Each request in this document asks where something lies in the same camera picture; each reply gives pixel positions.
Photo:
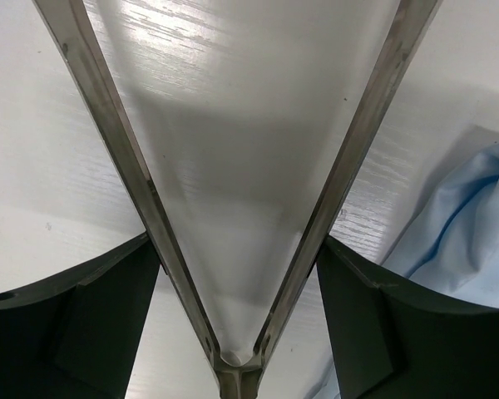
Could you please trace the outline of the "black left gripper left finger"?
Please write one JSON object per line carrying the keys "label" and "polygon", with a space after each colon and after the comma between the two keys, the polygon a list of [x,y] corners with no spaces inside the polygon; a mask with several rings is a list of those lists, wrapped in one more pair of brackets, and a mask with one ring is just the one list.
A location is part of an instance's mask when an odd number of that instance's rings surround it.
{"label": "black left gripper left finger", "polygon": [[141,234],[0,293],[0,398],[123,398],[159,270]]}

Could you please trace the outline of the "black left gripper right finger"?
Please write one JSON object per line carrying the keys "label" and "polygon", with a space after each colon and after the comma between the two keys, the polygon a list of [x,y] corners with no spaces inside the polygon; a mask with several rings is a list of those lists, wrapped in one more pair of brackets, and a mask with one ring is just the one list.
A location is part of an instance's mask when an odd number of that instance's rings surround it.
{"label": "black left gripper right finger", "polygon": [[499,309],[414,283],[327,239],[317,258],[343,398],[499,398]]}

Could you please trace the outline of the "steel tongs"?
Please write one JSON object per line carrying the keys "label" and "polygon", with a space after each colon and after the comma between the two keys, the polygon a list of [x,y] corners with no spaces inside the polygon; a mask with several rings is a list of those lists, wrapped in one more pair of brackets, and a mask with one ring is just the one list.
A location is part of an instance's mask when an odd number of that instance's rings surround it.
{"label": "steel tongs", "polygon": [[255,398],[325,237],[350,191],[400,83],[439,9],[402,1],[293,259],[259,332],[252,358],[231,366],[220,345],[158,195],[106,59],[81,1],[38,1],[36,9],[72,75],[111,160],[212,367],[223,398]]}

